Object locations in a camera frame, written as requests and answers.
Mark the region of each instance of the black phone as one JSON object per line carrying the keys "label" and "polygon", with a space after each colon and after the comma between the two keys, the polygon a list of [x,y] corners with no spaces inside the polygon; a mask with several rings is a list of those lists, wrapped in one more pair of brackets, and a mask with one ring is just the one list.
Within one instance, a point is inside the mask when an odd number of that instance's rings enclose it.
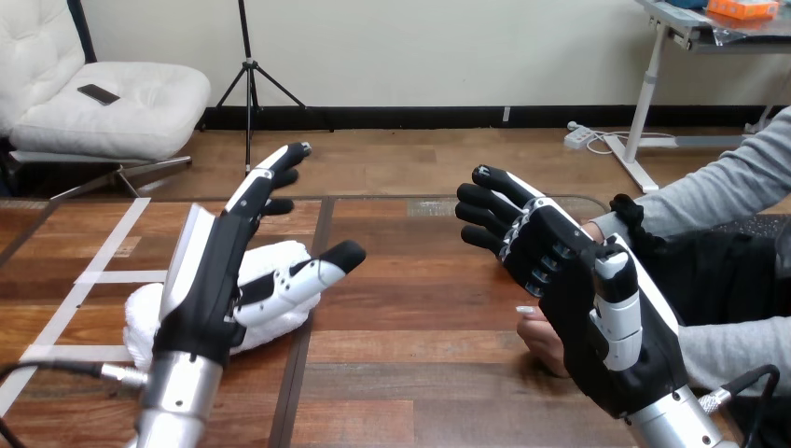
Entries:
{"label": "black phone", "polygon": [[88,84],[87,86],[78,87],[76,90],[82,94],[88,95],[102,105],[111,105],[120,100],[119,96],[102,89],[96,84]]}

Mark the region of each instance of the person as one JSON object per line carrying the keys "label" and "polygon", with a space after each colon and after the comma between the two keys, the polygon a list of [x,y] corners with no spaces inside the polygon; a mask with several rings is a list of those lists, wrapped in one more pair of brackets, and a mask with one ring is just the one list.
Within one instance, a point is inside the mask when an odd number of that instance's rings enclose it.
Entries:
{"label": "person", "polygon": [[[791,107],[738,149],[634,202],[619,195],[613,212],[583,226],[599,242],[624,237],[657,283],[683,325],[693,385],[716,389],[771,363],[781,372],[775,395],[791,397],[791,280],[782,269],[791,249],[778,251],[776,235],[706,231],[754,217],[789,193]],[[517,332],[552,372],[567,376],[562,342],[537,307],[524,308]]]}

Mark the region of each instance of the light stand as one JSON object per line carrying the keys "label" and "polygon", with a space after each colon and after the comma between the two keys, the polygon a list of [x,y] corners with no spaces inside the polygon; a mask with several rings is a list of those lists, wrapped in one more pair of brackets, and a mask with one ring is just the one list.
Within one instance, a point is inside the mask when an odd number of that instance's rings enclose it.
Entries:
{"label": "light stand", "polygon": [[[253,117],[258,115],[258,112],[261,111],[263,107],[258,105],[258,93],[256,92],[256,72],[259,72],[263,75],[266,79],[268,79],[274,87],[280,89],[283,93],[285,93],[291,101],[297,103],[302,111],[307,111],[308,107],[302,103],[296,96],[291,94],[285,87],[283,87],[279,82],[275,80],[275,78],[271,77],[267,72],[265,72],[258,62],[253,59],[253,55],[250,51],[250,35],[247,33],[247,14],[244,10],[244,0],[239,0],[239,17],[242,20],[242,39],[244,41],[244,57],[246,58],[245,61],[242,63],[242,69],[239,70],[239,74],[236,78],[233,79],[233,82],[230,83],[230,87],[225,92],[222,98],[220,98],[219,103],[217,103],[217,109],[222,107],[225,100],[228,99],[228,95],[230,95],[233,88],[236,87],[236,84],[242,79],[242,75],[245,73],[247,74],[247,134],[246,134],[246,141],[247,141],[247,153],[244,159],[244,174],[250,174],[250,145],[253,142],[253,128],[252,128],[252,119]],[[324,127],[330,131],[331,133],[334,132],[332,127],[328,124],[324,113],[321,114],[321,119]]]}

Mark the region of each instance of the power strip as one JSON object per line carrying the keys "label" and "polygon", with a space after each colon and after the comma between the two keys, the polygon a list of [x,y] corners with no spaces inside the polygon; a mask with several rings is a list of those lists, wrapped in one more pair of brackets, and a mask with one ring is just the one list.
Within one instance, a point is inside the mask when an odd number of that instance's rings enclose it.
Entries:
{"label": "power strip", "polygon": [[596,138],[596,133],[585,126],[577,126],[576,129],[571,131],[566,138],[563,139],[563,144],[571,149],[581,149],[586,147],[588,143]]}

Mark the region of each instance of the wall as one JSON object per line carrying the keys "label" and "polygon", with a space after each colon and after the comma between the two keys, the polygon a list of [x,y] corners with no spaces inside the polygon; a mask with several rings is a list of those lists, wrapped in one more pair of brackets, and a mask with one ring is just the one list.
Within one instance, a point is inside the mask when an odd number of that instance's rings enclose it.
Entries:
{"label": "wall", "polygon": [[[241,67],[233,0],[82,0],[100,61]],[[308,105],[635,104],[654,33],[632,0],[247,0],[253,55]],[[786,56],[666,49],[656,103],[757,105]],[[264,105],[290,105],[261,79]],[[244,103],[243,84],[230,105]]]}

